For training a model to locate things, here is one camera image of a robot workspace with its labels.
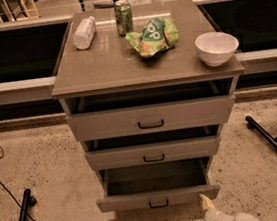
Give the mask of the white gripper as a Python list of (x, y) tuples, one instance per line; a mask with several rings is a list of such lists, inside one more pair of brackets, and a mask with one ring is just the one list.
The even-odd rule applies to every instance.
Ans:
[(203, 209), (207, 211), (204, 221), (234, 221), (233, 216), (214, 209), (215, 205), (208, 196), (205, 196), (203, 193), (201, 193), (199, 197), (202, 200)]

